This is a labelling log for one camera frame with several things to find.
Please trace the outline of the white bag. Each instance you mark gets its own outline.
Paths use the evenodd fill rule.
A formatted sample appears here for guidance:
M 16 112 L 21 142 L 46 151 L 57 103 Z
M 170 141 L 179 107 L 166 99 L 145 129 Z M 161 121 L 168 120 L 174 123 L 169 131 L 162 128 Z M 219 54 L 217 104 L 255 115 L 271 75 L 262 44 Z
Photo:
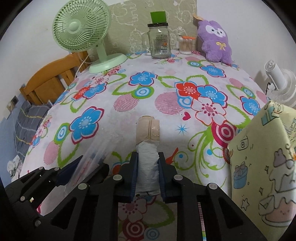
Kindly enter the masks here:
M 136 196 L 160 194 L 159 187 L 159 142 L 142 141 L 137 145 L 138 165 Z

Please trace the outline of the beige bandage roll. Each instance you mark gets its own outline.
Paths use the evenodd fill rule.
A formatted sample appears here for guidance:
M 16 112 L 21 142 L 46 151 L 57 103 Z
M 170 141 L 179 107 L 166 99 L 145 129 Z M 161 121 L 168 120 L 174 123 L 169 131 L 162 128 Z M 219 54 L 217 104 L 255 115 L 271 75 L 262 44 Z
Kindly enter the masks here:
M 144 115 L 137 121 L 136 144 L 143 141 L 160 141 L 160 124 L 153 116 Z

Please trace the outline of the white crumpled cloth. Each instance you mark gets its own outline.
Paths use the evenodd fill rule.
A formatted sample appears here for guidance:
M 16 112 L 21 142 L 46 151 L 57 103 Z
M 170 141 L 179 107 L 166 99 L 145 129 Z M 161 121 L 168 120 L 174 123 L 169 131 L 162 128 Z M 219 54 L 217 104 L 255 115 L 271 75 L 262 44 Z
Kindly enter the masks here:
M 7 171 L 12 181 L 20 177 L 22 167 L 23 167 L 23 162 L 18 155 L 16 155 L 12 161 L 8 161 Z

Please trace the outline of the grey plaid pillow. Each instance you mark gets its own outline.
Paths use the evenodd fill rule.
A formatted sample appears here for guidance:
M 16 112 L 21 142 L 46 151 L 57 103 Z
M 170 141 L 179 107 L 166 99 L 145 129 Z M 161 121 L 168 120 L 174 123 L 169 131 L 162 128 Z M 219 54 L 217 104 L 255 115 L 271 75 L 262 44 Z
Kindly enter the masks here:
M 14 127 L 16 153 L 24 162 L 33 137 L 51 107 L 47 104 L 33 105 L 24 101 Z

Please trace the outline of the yellow cartoon storage box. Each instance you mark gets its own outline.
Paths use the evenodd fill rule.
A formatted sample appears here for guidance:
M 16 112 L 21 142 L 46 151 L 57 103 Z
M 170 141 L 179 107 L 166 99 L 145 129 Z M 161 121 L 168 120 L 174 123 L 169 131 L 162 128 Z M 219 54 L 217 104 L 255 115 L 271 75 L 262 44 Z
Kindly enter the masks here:
M 295 109 L 269 101 L 228 144 L 231 198 L 267 240 L 295 216 Z

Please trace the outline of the floral tablecloth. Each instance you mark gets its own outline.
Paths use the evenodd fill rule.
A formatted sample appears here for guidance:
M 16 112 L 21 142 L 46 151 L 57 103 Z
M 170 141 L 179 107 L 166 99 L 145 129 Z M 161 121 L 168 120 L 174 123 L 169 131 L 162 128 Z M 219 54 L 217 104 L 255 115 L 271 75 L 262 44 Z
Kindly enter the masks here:
M 104 72 L 82 72 L 54 102 L 26 154 L 21 178 L 43 167 L 64 168 L 81 155 L 73 177 L 55 187 L 37 208 L 41 217 L 99 165 L 119 173 L 137 152 L 141 116 L 159 120 L 166 163 L 179 175 L 215 183 L 231 198 L 228 144 L 267 103 L 259 86 L 237 65 L 173 53 L 156 60 L 140 52 Z M 160 194 L 120 202 L 117 240 L 177 240 L 177 204 Z

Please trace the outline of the green desk fan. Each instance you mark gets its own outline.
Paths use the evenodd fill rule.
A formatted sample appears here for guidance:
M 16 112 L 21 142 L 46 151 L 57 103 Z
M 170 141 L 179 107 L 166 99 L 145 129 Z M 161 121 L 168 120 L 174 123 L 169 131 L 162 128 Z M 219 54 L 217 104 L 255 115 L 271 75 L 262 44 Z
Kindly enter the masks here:
M 95 48 L 99 59 L 89 67 L 91 74 L 112 69 L 127 60 L 122 53 L 107 55 L 103 40 L 111 25 L 104 1 L 69 1 L 56 14 L 52 30 L 56 43 L 69 52 Z

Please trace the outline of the white standing fan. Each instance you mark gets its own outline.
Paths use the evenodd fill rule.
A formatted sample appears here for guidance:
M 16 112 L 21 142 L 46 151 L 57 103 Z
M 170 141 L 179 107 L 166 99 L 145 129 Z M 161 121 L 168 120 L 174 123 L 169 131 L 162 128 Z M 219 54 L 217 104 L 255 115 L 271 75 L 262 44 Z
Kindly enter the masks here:
M 295 106 L 295 74 L 287 69 L 280 69 L 274 60 L 264 66 L 268 77 L 266 95 L 268 99 L 293 108 Z

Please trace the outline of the glass mason jar mug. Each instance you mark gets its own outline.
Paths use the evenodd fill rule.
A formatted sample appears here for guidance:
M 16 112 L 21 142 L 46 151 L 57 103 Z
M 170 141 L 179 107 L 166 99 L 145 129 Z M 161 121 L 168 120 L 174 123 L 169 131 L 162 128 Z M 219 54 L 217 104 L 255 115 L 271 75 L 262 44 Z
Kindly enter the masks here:
M 154 59 L 166 59 L 171 56 L 170 33 L 168 23 L 151 23 L 148 32 L 142 34 L 142 47 Z

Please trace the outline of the green patterned backboard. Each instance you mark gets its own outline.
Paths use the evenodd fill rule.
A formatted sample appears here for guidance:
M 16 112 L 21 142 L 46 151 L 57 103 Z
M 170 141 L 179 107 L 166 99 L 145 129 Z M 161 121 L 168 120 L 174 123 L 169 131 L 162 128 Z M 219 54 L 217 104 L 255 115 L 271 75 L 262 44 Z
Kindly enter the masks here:
M 111 13 L 111 25 L 104 44 L 107 54 L 142 51 L 142 34 L 152 23 L 151 12 L 164 11 L 170 32 L 171 48 L 178 49 L 178 36 L 196 37 L 195 0 L 176 1 L 106 1 Z

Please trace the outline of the cotton swab jar orange lid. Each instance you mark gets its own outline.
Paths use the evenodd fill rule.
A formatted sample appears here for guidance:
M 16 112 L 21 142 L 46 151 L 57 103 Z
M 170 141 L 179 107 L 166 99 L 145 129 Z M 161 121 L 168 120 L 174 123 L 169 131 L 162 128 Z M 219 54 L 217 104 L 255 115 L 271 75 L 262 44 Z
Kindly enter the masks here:
M 196 38 L 190 36 L 179 36 L 179 52 L 181 54 L 189 55 L 196 50 Z

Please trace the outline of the purple plush bunny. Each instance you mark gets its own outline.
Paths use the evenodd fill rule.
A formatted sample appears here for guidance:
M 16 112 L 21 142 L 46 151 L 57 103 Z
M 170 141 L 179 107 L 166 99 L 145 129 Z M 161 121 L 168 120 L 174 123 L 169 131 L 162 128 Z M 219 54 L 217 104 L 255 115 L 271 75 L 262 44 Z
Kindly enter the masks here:
M 219 23 L 208 20 L 199 21 L 197 34 L 202 42 L 201 49 L 208 61 L 232 64 L 232 49 L 228 36 Z

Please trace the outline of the green cup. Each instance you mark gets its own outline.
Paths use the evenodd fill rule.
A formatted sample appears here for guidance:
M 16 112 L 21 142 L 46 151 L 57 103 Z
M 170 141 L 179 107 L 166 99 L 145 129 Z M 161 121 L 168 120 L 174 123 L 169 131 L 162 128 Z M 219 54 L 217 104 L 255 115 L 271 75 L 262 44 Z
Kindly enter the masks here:
M 151 15 L 151 20 L 152 20 L 153 24 L 167 22 L 167 17 L 166 17 L 165 11 L 153 11 L 153 12 L 150 12 L 150 15 Z

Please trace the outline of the orange plush hang tag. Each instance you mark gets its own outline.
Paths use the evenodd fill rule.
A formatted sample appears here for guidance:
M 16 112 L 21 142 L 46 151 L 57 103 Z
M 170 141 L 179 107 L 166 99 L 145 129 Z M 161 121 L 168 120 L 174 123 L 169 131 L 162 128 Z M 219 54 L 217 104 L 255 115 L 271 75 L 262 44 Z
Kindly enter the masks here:
M 201 16 L 198 16 L 197 14 L 193 14 L 193 17 L 198 21 L 203 21 L 204 19 Z

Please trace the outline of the wall power socket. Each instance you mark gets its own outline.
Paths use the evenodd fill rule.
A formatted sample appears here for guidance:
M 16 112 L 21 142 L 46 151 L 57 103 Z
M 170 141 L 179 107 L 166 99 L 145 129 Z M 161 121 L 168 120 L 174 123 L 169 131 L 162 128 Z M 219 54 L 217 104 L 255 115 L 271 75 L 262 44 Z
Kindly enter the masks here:
M 11 103 L 13 104 L 13 105 L 16 105 L 17 103 L 18 103 L 18 98 L 16 97 L 16 96 L 14 96 L 12 99 L 11 99 Z

